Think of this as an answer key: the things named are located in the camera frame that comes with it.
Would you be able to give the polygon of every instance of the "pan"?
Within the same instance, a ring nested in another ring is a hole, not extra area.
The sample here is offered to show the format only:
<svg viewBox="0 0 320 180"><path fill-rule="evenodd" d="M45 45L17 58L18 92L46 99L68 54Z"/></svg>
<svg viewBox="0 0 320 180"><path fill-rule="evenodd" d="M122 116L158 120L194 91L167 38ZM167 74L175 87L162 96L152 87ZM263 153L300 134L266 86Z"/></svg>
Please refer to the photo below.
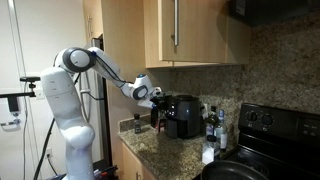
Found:
<svg viewBox="0 0 320 180"><path fill-rule="evenodd" d="M207 164L201 172L201 180L268 180L258 171L241 163L227 160Z"/></svg>

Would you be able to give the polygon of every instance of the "oven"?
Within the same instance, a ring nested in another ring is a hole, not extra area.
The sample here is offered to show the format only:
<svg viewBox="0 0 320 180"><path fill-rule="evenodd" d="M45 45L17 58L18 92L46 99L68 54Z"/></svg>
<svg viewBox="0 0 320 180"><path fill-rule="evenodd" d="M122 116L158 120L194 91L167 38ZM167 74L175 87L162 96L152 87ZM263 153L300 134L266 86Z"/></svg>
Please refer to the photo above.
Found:
<svg viewBox="0 0 320 180"><path fill-rule="evenodd" d="M237 147L223 160L270 180L320 179L320 115L244 103Z"/></svg>

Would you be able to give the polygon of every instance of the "cabinet handle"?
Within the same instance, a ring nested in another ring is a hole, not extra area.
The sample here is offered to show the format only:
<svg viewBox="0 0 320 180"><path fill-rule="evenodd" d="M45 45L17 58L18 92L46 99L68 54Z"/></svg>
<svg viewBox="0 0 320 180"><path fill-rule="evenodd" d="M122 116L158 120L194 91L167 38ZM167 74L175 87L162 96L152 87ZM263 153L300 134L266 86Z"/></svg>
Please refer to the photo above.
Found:
<svg viewBox="0 0 320 180"><path fill-rule="evenodd" d="M179 45L179 0L174 0L174 45Z"/></svg>
<svg viewBox="0 0 320 180"><path fill-rule="evenodd" d="M138 172L136 172L136 180L141 180L141 175Z"/></svg>

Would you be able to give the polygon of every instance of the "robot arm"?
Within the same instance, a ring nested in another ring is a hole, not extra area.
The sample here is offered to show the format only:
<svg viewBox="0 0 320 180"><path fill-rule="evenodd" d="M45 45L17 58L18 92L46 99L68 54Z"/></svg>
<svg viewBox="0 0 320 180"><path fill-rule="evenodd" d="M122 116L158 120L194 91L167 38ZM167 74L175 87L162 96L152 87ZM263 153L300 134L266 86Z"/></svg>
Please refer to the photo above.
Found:
<svg viewBox="0 0 320 180"><path fill-rule="evenodd" d="M82 117L81 103L73 84L73 76L93 68L113 82L122 93L138 100L138 105L153 108L150 101L161 93L147 75L140 74L135 83L124 81L119 67L98 48L69 48L61 51L54 67L41 72L41 84L57 126L66 141L67 176L64 180L94 180L91 147L94 130Z"/></svg>
<svg viewBox="0 0 320 180"><path fill-rule="evenodd" d="M153 87L147 75L138 75L134 84L124 81L120 77L120 68L112 58L96 47L91 47L88 50L81 48L65 49L57 55L55 67L61 67L71 75L92 68L120 88L125 96L139 100L139 106L155 107L150 99L161 94L161 89Z"/></svg>

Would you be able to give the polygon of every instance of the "range hood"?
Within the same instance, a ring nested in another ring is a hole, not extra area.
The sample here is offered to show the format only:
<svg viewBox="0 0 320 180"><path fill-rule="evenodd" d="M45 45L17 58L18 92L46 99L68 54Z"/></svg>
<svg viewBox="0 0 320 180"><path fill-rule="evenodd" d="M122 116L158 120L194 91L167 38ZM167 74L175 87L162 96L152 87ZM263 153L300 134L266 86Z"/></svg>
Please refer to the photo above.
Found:
<svg viewBox="0 0 320 180"><path fill-rule="evenodd" d="M229 15L258 26L283 21L320 9L320 0L230 0Z"/></svg>

